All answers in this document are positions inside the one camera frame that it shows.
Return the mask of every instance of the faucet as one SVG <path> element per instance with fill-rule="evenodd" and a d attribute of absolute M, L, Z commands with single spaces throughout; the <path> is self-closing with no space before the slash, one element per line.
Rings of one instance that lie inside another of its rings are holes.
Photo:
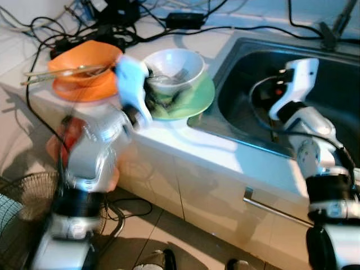
<path fill-rule="evenodd" d="M 336 44 L 340 39 L 345 27 L 347 26 L 351 16 L 351 12 L 354 9 L 357 0 L 348 0 L 345 8 L 341 14 L 337 17 L 332 30 L 327 26 L 325 22 L 320 23 L 320 30 L 323 34 L 323 41 L 321 43 L 321 48 L 327 51 L 334 51 Z"/>

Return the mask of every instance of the white bowl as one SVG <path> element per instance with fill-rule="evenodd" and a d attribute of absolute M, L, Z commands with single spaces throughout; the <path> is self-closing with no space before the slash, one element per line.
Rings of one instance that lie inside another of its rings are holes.
<path fill-rule="evenodd" d="M 205 66 L 203 58 L 198 53 L 179 48 L 154 52 L 144 59 L 144 63 L 153 70 L 155 77 L 164 75 L 158 77 L 159 80 L 150 79 L 148 82 L 155 92 L 167 96 L 175 94 L 180 89 L 194 86 Z M 169 78 L 174 76 L 182 77 L 181 83 L 176 83 L 176 80 L 170 82 Z"/>

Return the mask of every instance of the white countertop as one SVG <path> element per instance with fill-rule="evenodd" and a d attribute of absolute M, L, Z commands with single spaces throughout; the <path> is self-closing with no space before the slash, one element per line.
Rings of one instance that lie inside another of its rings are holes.
<path fill-rule="evenodd" d="M 161 30 L 144 19 L 138 22 L 137 26 L 139 35 L 144 37 Z M 296 40 L 272 33 L 260 34 L 245 31 L 234 33 L 230 30 L 216 30 L 189 36 L 169 35 L 151 43 L 138 44 L 129 48 L 126 53 L 137 59 L 143 59 L 165 48 L 187 48 L 203 56 L 206 69 L 213 77 L 239 37 L 283 41 L 300 46 L 318 46 L 318 42 Z M 36 70 L 46 70 L 47 61 L 48 53 L 42 53 Z M 25 89 L 20 87 L 19 82 L 25 79 L 22 73 L 29 70 L 31 62 L 32 59 L 28 59 L 0 76 L 0 85 L 24 98 Z M 73 106 L 71 102 L 55 96 L 51 83 L 39 84 L 31 87 L 30 90 L 33 107 L 53 127 L 59 124 L 62 117 L 69 112 L 69 107 Z M 116 97 L 99 102 L 77 104 L 75 114 L 84 118 L 92 114 L 101 114 L 109 103 L 119 105 Z M 188 159 L 194 158 L 194 162 L 207 161 L 210 164 L 217 164 L 217 168 L 224 169 L 227 173 L 239 177 L 240 181 L 255 188 L 263 188 L 277 195 L 281 194 L 284 199 L 296 203 L 308 203 L 305 181 L 295 160 L 192 129 L 187 126 L 186 119 L 154 121 L 150 128 L 138 132 L 137 140 L 152 144 L 170 154 L 186 155 Z"/>

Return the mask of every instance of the sink basin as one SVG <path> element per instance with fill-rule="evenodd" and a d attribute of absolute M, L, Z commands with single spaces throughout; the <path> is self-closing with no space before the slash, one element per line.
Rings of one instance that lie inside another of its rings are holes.
<path fill-rule="evenodd" d="M 336 127 L 336 136 L 360 166 L 360 65 L 351 55 L 324 53 L 285 44 L 238 39 L 214 77 L 216 96 L 201 115 L 188 120 L 191 127 L 269 151 L 294 157 L 286 136 L 262 129 L 250 110 L 251 86 L 285 67 L 288 61 L 319 59 L 316 84 L 305 103 L 315 107 Z M 258 114 L 269 121 L 267 113 Z M 281 123 L 272 122 L 276 128 Z"/>

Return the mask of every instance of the green plate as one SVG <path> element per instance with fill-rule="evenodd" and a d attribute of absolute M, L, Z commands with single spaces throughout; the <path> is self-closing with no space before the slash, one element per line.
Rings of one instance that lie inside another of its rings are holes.
<path fill-rule="evenodd" d="M 204 72 L 193 89 L 185 90 L 178 101 L 170 108 L 164 109 L 157 105 L 152 117 L 157 120 L 178 120 L 189 118 L 205 111 L 215 97 L 215 85 L 211 77 Z M 165 101 L 168 97 L 157 96 Z"/>

